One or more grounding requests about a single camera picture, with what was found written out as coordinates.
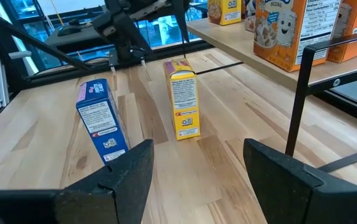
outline wooden table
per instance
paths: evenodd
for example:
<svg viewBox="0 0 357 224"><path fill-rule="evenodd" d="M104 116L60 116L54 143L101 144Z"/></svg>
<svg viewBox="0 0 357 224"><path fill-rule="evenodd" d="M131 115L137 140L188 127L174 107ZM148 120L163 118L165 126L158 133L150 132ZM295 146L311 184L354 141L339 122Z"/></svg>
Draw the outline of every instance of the wooden table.
<svg viewBox="0 0 357 224"><path fill-rule="evenodd" d="M197 72L237 62L217 49L187 59ZM143 224L266 223L247 177L243 140L282 152L294 93L247 65L199 75L201 136L177 141L162 61L146 67L20 92L0 114L0 189L61 189L101 168L75 100L81 83L107 78L130 144L155 142ZM320 167L355 152L357 119L307 98L295 158ZM357 184L357 164L333 175Z"/></svg>
<svg viewBox="0 0 357 224"><path fill-rule="evenodd" d="M245 30L244 22L220 26L209 22L207 19L201 19L188 22L188 31L243 61L278 84L291 90L296 89L298 71L286 72L256 56L253 53L254 35ZM313 67L309 84L355 70L357 70L357 57L345 63L326 62L322 65L316 65Z"/></svg>

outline cereal box mascot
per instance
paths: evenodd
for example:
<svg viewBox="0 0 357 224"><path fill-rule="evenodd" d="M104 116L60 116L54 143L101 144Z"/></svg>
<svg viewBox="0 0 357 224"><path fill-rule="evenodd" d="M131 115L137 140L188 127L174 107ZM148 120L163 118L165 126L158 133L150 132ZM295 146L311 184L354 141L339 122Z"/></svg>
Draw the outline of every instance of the cereal box mascot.
<svg viewBox="0 0 357 224"><path fill-rule="evenodd" d="M276 52L276 54L284 58L286 61L290 60L287 50L293 44L293 39L295 37L296 20L297 20L296 14L288 9L281 11L278 16L278 22L277 22L278 51Z"/></svg>

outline cable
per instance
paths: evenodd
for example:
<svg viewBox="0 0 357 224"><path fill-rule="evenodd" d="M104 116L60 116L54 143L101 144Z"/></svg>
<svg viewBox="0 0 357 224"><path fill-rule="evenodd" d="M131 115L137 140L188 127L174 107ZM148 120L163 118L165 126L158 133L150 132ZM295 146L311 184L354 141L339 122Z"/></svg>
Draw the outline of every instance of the cable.
<svg viewBox="0 0 357 224"><path fill-rule="evenodd" d="M58 10L56 10L54 1L53 1L53 0L50 0L50 1L51 1L51 4L52 4L52 7L54 7L54 10L55 10L56 15L57 15L57 17L58 17L58 19L59 19L60 24L63 26L63 25L64 25L64 22L63 22L62 18L60 17L60 15L59 15L59 13L58 13Z"/></svg>
<svg viewBox="0 0 357 224"><path fill-rule="evenodd" d="M60 25L63 26L63 25L64 25L64 22L63 22L62 18L60 17L60 15L59 15L59 13L58 13L58 10L57 10L56 7L55 7L54 1L53 1L53 0L50 0L50 1L51 1L51 4L52 4L52 7L54 7L54 10L55 10L56 15L57 15L57 17L58 17L58 19L59 19ZM81 56L80 52L77 51L77 54L79 55L80 60L84 60L84 58Z"/></svg>
<svg viewBox="0 0 357 224"><path fill-rule="evenodd" d="M47 15L44 15L45 18L47 19L47 22L48 22L48 25L49 27L51 28L52 31L55 31L55 27L54 25L52 24L51 20L49 19L49 17Z"/></svg>
<svg viewBox="0 0 357 224"><path fill-rule="evenodd" d="M87 63L87 62L90 62L90 61L96 60L96 59L101 59L101 58L109 59L108 57L96 57L96 58L91 58L91 59L85 60L84 63Z"/></svg>

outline blue cereal box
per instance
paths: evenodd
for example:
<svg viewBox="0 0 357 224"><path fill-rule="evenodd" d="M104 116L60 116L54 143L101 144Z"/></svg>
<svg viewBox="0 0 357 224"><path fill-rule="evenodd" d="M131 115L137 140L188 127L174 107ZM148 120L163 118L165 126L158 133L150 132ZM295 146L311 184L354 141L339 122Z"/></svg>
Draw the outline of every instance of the blue cereal box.
<svg viewBox="0 0 357 224"><path fill-rule="evenodd" d="M76 108L105 164L129 150L106 79L83 83Z"/></svg>

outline orange cereal box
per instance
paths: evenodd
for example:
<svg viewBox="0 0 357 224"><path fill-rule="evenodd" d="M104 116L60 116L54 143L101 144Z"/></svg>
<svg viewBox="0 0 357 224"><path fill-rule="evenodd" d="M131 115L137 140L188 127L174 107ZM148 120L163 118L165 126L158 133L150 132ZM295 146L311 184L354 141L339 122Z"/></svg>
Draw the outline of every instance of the orange cereal box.
<svg viewBox="0 0 357 224"><path fill-rule="evenodd" d="M330 40L340 0L256 0L254 53L286 71L300 69L303 49ZM315 53L324 63L328 50Z"/></svg>
<svg viewBox="0 0 357 224"><path fill-rule="evenodd" d="M357 0L343 0L333 37L357 34ZM357 56L357 41L331 47L328 60L344 62Z"/></svg>
<svg viewBox="0 0 357 224"><path fill-rule="evenodd" d="M241 21L242 2L240 0L208 0L209 21L228 25Z"/></svg>

